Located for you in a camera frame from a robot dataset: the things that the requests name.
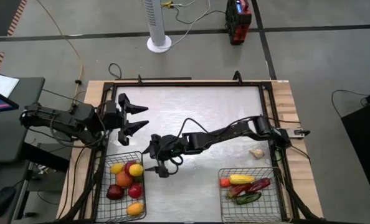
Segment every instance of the bell pepper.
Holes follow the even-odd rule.
[[[254,181],[254,177],[249,175],[232,174],[229,176],[231,184],[247,184]]]
[[[242,193],[243,191],[246,191],[246,190],[250,189],[251,187],[252,187],[252,184],[250,184],[250,183],[233,186],[231,189],[229,189],[229,191],[227,193],[227,197],[228,198],[234,198],[234,197],[238,196],[240,193]]]
[[[229,179],[228,178],[220,179],[220,186],[221,187],[229,187],[230,186]]]
[[[244,205],[250,202],[254,202],[258,200],[261,197],[261,192],[252,193],[252,194],[244,194],[242,196],[239,196],[235,198],[235,203],[237,205]]]
[[[246,190],[246,193],[255,193],[258,190],[264,189],[271,184],[271,180],[269,178],[262,178],[260,180],[256,180],[252,182],[251,188]]]

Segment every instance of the white cable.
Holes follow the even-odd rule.
[[[194,2],[196,2],[196,0],[193,0],[192,2],[188,3],[188,4],[171,4],[172,6],[181,6],[181,7],[187,7],[187,6],[190,6],[191,4],[193,4]]]
[[[159,49],[169,49],[169,48],[173,47],[174,45],[178,44],[181,40],[183,40],[183,38],[186,37],[187,33],[189,33],[189,31],[192,29],[193,24],[195,24],[195,22],[197,22],[199,19],[201,19],[204,15],[206,15],[210,11],[210,8],[211,8],[210,0],[208,0],[208,1],[209,1],[209,8],[201,16],[199,16],[197,19],[195,19],[195,21],[192,22],[192,24],[189,26],[186,33],[179,40],[175,41],[175,43],[171,44],[171,46],[169,46],[169,47],[164,47],[164,48],[158,47],[158,48]]]

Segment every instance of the metal wire basket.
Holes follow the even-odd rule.
[[[120,163],[126,164],[128,161],[138,161],[143,166],[143,158],[141,152],[128,152],[122,154],[115,154],[105,157],[105,167],[103,171],[102,181],[97,191],[99,192],[98,204],[94,207],[96,209],[96,219],[97,223],[121,223],[133,220],[140,220],[146,216],[146,199],[145,199],[145,179],[142,175],[142,189],[143,193],[140,198],[134,199],[128,195],[128,189],[124,189],[124,196],[120,200],[109,200],[106,198],[108,188],[112,184],[116,184],[116,175],[110,173],[110,167],[113,164]],[[141,202],[144,209],[141,214],[137,216],[130,216],[127,214],[126,209],[129,205],[135,202]]]
[[[221,218],[223,223],[278,223],[282,222],[281,211],[285,208],[279,202],[279,190],[277,189],[277,178],[274,172],[277,167],[259,167],[259,168],[230,168],[221,169],[218,172],[218,178],[229,178],[231,174],[251,175],[255,180],[269,178],[271,184],[258,192],[262,196],[252,202],[244,205],[237,205],[231,199],[227,198],[230,187],[220,187]]]

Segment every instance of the yellow lemon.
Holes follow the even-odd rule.
[[[138,176],[142,175],[142,173],[143,173],[143,166],[139,165],[139,164],[131,165],[129,172],[130,172],[131,176],[138,177]]]
[[[136,216],[141,214],[143,211],[143,204],[141,202],[132,203],[127,207],[127,214]]]
[[[110,167],[110,172],[112,174],[118,174],[119,172],[123,171],[123,169],[124,169],[124,165],[123,164],[113,164]]]

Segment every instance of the concrete floor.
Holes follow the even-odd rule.
[[[65,34],[148,31],[141,0],[50,0],[43,3]],[[225,3],[225,0],[213,0],[212,8],[224,10]],[[258,0],[258,4],[264,27],[370,24],[370,0]],[[206,7],[207,1],[199,0],[189,8],[180,9],[180,18],[191,21]],[[166,30],[185,29],[174,16],[173,11],[164,10]],[[217,13],[199,21],[194,28],[222,28],[223,22],[224,16]],[[15,36],[58,34],[38,3],[28,0]],[[277,78],[290,80],[300,120],[304,128],[311,130],[306,146],[325,218],[370,223],[370,187],[330,101],[331,92],[336,89],[370,93],[370,30],[266,35]],[[111,62],[121,66],[123,78],[141,74],[143,77],[226,79],[239,70],[247,79],[269,79],[260,37],[256,33],[248,34],[241,46],[229,45],[225,34],[189,35],[162,55],[150,53],[146,40],[146,37],[73,40],[85,66],[82,90],[89,80],[111,80],[107,70]],[[67,96],[74,94],[79,63],[64,40],[0,42],[0,52],[5,53],[2,74],[45,77],[46,89]],[[359,99],[359,96],[339,93],[336,105],[341,114],[348,114],[360,107]],[[40,103],[66,109],[70,101],[43,93]],[[34,133],[29,133],[27,138],[29,142],[33,138],[37,142],[53,142]],[[38,206],[41,203],[34,197],[26,209],[45,213],[46,205]],[[48,209],[43,221],[50,220],[55,211]],[[34,220],[20,222],[34,223]]]

